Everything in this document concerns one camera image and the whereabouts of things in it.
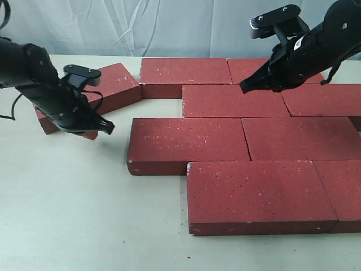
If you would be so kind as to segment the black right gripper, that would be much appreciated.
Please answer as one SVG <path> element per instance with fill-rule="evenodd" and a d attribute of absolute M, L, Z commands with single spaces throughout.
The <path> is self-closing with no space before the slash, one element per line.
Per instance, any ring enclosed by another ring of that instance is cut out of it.
<path fill-rule="evenodd" d="M 307 55 L 272 56 L 239 85 L 244 94 L 255 90 L 281 92 L 295 89 L 307 80 Z"/>

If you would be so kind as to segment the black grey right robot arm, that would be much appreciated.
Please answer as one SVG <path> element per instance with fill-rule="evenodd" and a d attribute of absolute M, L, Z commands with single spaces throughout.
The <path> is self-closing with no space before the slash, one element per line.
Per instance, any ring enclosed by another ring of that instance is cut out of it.
<path fill-rule="evenodd" d="M 330 69 L 320 82 L 326 85 L 343 61 L 360 53 L 360 1 L 335 1 L 313 29 L 300 12 L 297 5 L 289 4 L 250 20 L 252 38 L 276 35 L 279 44 L 265 64 L 239 83 L 243 93 L 295 89 Z"/>

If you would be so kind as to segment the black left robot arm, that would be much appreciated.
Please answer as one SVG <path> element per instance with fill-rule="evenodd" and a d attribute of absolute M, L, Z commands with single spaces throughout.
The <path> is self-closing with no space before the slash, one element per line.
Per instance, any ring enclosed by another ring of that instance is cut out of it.
<path fill-rule="evenodd" d="M 85 95 L 87 85 L 100 84 L 101 72 L 75 64 L 63 71 L 60 78 L 45 48 L 1 37 L 1 88 L 15 88 L 59 130 L 111 134 L 113 122 L 101 117 Z"/>

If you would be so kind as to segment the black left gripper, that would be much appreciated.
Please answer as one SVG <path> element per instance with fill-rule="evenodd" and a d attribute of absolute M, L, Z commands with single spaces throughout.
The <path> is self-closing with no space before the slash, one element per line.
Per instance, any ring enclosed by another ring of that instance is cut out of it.
<path fill-rule="evenodd" d="M 46 116 L 67 133 L 104 132 L 110 135 L 115 128 L 113 122 L 100 116 L 97 110 L 91 107 L 84 95 L 80 95 L 73 105 L 47 111 Z"/>

